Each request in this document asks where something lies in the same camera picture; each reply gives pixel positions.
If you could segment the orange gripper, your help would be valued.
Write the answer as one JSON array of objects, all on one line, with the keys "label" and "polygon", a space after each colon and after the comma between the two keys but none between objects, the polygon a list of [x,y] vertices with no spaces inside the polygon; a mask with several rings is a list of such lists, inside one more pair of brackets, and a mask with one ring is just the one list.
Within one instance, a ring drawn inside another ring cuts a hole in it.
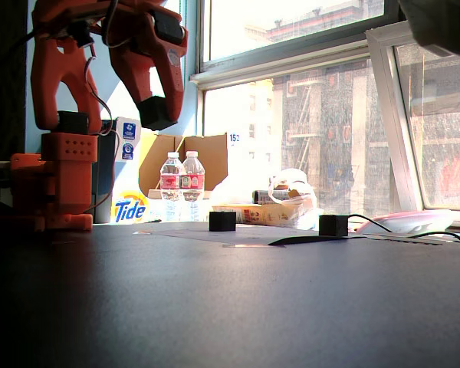
[{"label": "orange gripper", "polygon": [[102,41],[107,47],[127,46],[134,52],[110,53],[110,63],[135,104],[151,97],[153,60],[170,120],[177,120],[182,109],[180,59],[186,54],[187,36],[181,16],[161,6],[160,1],[111,1],[101,23]]}]

